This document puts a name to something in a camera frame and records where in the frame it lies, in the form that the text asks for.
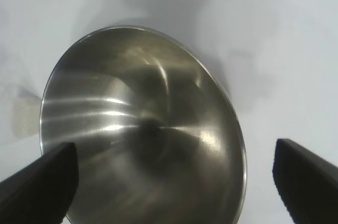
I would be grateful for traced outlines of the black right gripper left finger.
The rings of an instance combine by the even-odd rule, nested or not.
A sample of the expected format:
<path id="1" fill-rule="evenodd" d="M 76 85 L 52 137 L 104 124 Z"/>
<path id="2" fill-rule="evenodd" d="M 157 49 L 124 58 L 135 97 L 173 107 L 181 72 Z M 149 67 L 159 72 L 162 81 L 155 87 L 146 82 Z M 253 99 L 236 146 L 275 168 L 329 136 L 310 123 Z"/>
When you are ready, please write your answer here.
<path id="1" fill-rule="evenodd" d="M 1 223 L 62 223 L 79 184 L 74 143 L 62 143 L 1 182 Z"/>

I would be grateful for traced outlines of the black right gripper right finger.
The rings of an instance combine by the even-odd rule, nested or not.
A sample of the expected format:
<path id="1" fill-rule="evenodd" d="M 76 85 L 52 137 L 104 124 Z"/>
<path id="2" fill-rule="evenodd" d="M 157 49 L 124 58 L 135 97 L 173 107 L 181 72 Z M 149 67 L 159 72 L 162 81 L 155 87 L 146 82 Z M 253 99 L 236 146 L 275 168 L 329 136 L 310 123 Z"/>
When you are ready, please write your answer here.
<path id="1" fill-rule="evenodd" d="M 273 179 L 294 223 L 337 223 L 337 166 L 291 139 L 278 139 Z"/>

